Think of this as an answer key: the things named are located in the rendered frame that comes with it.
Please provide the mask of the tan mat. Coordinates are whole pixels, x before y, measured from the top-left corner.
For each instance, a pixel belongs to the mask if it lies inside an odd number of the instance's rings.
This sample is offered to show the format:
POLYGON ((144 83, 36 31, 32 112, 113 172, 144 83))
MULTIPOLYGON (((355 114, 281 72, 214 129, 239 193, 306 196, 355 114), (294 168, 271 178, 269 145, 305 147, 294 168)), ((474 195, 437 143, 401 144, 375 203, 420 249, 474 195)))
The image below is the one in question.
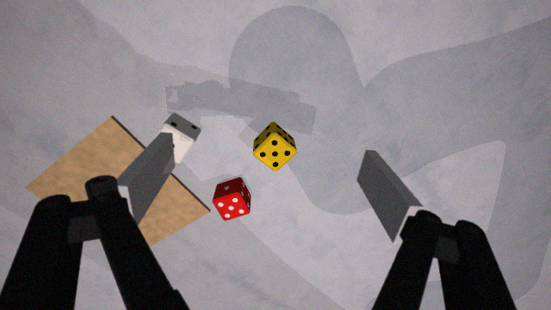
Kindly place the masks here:
MULTIPOLYGON (((41 200, 68 195, 88 200, 93 177, 117 178, 145 149, 113 115, 25 187, 41 200)), ((138 227, 149 247, 200 219, 210 209, 172 172, 138 227)))

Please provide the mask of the white die with black pips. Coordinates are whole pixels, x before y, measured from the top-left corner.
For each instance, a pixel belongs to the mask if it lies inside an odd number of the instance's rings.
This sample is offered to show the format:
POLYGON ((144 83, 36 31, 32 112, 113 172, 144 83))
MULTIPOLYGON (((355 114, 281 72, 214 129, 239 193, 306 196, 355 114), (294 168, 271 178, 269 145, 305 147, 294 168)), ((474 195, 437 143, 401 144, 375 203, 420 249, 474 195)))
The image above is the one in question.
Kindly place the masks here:
POLYGON ((173 133, 175 162, 180 164, 197 140, 201 129, 174 113, 163 123, 156 137, 161 132, 173 133))

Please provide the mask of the red die with white pips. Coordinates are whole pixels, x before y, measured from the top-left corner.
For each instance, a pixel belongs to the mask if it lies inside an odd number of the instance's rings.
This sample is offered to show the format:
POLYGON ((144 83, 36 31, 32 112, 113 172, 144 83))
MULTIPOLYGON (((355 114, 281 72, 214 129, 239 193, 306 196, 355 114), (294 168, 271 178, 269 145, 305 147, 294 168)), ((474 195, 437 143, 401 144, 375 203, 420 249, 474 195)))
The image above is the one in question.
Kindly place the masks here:
POLYGON ((251 195, 241 177, 219 183, 216 186, 213 204, 223 220, 230 220, 251 211, 251 195))

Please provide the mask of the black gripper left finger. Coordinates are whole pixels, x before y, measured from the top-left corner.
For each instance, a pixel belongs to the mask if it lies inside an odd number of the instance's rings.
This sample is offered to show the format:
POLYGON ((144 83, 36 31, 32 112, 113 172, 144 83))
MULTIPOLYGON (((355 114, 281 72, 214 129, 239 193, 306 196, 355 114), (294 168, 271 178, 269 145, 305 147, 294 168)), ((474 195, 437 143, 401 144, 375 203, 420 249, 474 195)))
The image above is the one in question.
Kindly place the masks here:
POLYGON ((50 195, 29 220, 0 294, 0 310, 74 310, 84 241, 100 239, 126 310, 190 310, 138 225, 175 168, 161 132, 117 177, 84 187, 89 200, 50 195))

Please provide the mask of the yellow die with black pips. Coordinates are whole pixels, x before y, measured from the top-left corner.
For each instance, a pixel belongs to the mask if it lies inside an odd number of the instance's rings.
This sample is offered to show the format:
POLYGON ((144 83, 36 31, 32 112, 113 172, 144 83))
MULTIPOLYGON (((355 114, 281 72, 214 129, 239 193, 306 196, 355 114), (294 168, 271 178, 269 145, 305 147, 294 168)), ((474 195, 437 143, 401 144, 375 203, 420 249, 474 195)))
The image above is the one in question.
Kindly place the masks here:
POLYGON ((279 171, 296 153, 294 138, 274 121, 254 139, 253 156, 273 171, 279 171))

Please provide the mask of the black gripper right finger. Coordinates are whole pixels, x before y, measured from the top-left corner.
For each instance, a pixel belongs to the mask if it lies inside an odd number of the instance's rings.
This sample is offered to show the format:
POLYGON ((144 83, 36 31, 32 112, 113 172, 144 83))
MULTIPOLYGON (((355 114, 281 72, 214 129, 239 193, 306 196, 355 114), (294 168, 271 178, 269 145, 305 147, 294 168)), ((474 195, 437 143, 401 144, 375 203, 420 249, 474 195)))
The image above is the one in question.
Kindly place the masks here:
POLYGON ((393 244, 401 244, 371 310, 419 310, 433 257, 445 310, 517 310, 479 226, 452 226, 423 210, 377 151, 365 151, 356 180, 393 244))

